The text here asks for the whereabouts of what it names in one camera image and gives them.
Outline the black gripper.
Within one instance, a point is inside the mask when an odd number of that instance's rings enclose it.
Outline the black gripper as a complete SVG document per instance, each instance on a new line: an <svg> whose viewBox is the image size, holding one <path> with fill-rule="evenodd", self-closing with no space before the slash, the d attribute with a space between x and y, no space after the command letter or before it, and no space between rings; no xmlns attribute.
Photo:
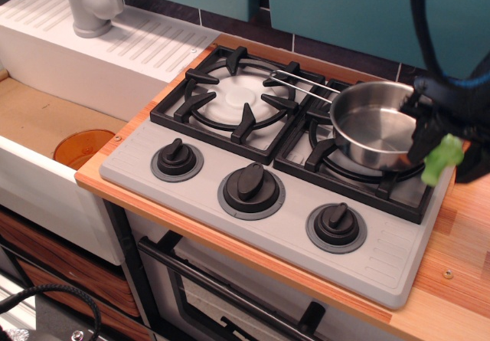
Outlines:
<svg viewBox="0 0 490 341"><path fill-rule="evenodd" d="M448 133L465 139L456 183L470 183L489 174L489 83L474 88L444 84L428 76L413 82L413 93L400 110L416 120L407 158L419 165Z"/></svg>

